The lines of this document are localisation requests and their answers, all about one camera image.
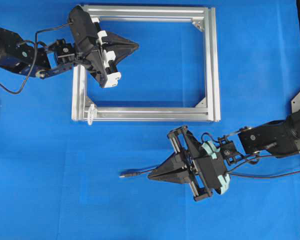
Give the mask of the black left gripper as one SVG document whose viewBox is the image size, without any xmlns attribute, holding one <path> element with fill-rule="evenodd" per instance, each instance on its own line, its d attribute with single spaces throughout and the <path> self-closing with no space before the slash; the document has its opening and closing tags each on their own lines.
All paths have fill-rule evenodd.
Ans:
<svg viewBox="0 0 300 240">
<path fill-rule="evenodd" d="M 135 52 L 139 45 L 113 32 L 99 29 L 99 22 L 93 22 L 89 13 L 79 5 L 68 15 L 70 30 L 74 39 L 78 60 L 101 88 L 118 85 L 122 75 L 117 64 Z"/>
</svg>

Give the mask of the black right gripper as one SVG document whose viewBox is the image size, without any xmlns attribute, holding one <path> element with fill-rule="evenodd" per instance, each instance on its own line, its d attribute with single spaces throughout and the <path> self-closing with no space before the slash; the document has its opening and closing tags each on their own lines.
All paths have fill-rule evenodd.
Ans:
<svg viewBox="0 0 300 240">
<path fill-rule="evenodd" d="M 223 195 L 229 189 L 230 175 L 211 140 L 200 143 L 185 125 L 167 137 L 174 153 L 147 176 L 149 180 L 188 184 L 196 202 L 212 197 L 213 191 Z"/>
</svg>

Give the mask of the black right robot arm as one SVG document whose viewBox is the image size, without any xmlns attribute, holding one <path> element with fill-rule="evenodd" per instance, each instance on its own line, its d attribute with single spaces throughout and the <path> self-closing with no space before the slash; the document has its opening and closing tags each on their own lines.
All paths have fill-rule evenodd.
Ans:
<svg viewBox="0 0 300 240">
<path fill-rule="evenodd" d="M 147 177 L 149 180 L 188 184 L 193 198 L 200 201 L 213 192 L 223 195 L 230 185 L 227 166 L 244 161 L 252 165 L 267 151 L 276 158 L 300 154 L 300 110 L 284 120 L 274 120 L 257 127 L 244 127 L 235 132 L 245 151 L 237 151 L 228 135 L 218 140 L 200 140 L 186 125 L 171 130 L 167 137 L 174 152 Z"/>
</svg>

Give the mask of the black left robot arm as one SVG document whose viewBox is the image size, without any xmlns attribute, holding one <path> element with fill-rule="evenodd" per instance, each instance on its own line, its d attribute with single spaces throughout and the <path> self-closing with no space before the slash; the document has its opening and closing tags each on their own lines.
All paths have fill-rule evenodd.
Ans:
<svg viewBox="0 0 300 240">
<path fill-rule="evenodd" d="M 16 32 L 0 28 L 0 68 L 26 78 L 46 79 L 81 65 L 101 88 L 117 86 L 122 77 L 117 64 L 139 45 L 102 30 L 99 19 L 91 18 L 79 5 L 70 11 L 66 26 L 74 43 L 57 39 L 47 45 L 38 39 L 24 40 Z"/>
</svg>

